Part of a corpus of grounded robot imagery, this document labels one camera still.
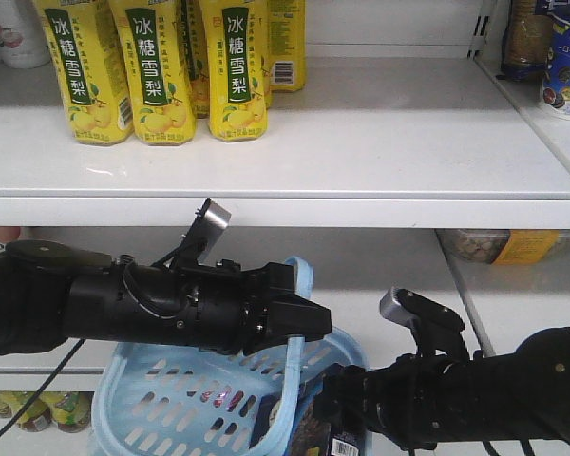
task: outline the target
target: shelving unit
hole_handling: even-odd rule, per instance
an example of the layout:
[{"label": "shelving unit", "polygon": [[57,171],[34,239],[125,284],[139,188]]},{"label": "shelving unit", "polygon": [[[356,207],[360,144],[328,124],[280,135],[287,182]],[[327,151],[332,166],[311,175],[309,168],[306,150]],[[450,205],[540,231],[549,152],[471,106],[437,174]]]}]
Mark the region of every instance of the shelving unit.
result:
[{"label": "shelving unit", "polygon": [[[535,86],[501,82],[493,62],[466,58],[483,39],[485,55],[498,56],[502,28],[484,38],[481,25],[494,4],[501,26],[506,2],[308,3],[308,85],[275,95],[269,131],[256,142],[219,142],[200,121],[182,147],[135,138],[80,145],[51,66],[0,66],[0,225],[45,227],[42,238],[131,253],[147,264],[214,198],[233,219],[208,263],[227,257],[252,268],[306,257],[316,270],[313,298],[332,309],[333,323],[361,342],[375,368],[414,349],[407,330],[378,316],[390,285],[456,310],[472,350],[479,343],[463,301],[482,343],[496,352],[563,321],[551,303],[570,297],[561,285],[570,286],[570,259],[530,269],[452,261],[452,276],[423,229],[570,229],[570,123],[535,107]],[[524,291],[529,284],[532,293]],[[537,319],[524,314],[507,324],[520,304]],[[53,388],[96,388],[113,347],[87,343]],[[66,349],[1,357],[0,389],[37,387]],[[88,437],[11,435],[0,454],[23,446],[32,455],[85,454]],[[376,456],[400,453],[381,437],[374,448]],[[538,449],[568,454],[558,443]],[[435,454],[485,453],[449,444]]]}]

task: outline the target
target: robotic arm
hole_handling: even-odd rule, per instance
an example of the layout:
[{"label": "robotic arm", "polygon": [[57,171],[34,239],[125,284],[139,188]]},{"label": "robotic arm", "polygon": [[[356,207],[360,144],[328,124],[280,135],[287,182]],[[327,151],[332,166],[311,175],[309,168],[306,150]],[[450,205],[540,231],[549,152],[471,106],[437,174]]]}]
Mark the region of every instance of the robotic arm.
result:
[{"label": "robotic arm", "polygon": [[229,216],[206,201],[181,245],[151,266],[56,242],[8,244],[0,254],[0,354],[46,352],[68,337],[252,353],[290,335],[329,333],[330,311],[295,294],[292,266],[199,264]]}]

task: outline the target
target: canned drink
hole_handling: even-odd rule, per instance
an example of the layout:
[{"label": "canned drink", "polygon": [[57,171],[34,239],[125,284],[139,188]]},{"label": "canned drink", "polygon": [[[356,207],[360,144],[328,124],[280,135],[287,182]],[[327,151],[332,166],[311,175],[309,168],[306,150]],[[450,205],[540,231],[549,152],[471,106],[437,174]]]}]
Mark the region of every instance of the canned drink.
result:
[{"label": "canned drink", "polygon": [[31,231],[27,226],[0,226],[0,252],[14,240],[31,239]]}]

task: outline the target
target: white shelf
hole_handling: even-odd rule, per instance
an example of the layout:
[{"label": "white shelf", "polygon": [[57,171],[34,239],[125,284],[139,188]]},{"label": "white shelf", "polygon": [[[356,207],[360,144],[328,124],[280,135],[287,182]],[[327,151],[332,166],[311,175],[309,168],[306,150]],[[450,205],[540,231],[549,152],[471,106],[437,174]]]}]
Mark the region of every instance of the white shelf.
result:
[{"label": "white shelf", "polygon": [[51,66],[0,67],[0,224],[178,226],[212,197],[239,226],[570,228],[570,175],[466,59],[313,59],[270,117],[255,142],[84,146]]},{"label": "white shelf", "polygon": [[557,119],[539,109],[540,82],[499,80],[496,79],[496,75],[501,74],[498,62],[480,61],[479,64],[570,172],[570,121]]},{"label": "white shelf", "polygon": [[[465,304],[488,354],[516,350],[530,335],[570,326],[570,253],[531,266],[490,266],[451,258]],[[533,441],[536,453],[570,456],[563,442]],[[479,444],[462,444],[481,454]],[[522,456],[518,443],[498,443],[501,454]]]}]

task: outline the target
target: light blue basket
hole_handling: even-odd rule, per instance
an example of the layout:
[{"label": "light blue basket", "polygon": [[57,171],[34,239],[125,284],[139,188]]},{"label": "light blue basket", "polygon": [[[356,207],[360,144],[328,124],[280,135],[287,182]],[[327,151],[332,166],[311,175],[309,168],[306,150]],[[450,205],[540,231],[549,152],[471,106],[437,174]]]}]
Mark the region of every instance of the light blue basket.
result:
[{"label": "light blue basket", "polygon": [[[297,293],[308,297],[312,269],[299,258],[290,262],[297,267]],[[287,348],[250,356],[119,344],[93,398],[91,454],[281,456],[299,385],[333,363],[367,366],[361,348],[336,328],[321,341],[293,337]],[[249,448],[260,400],[270,394],[281,395],[278,413],[264,438]]]}]

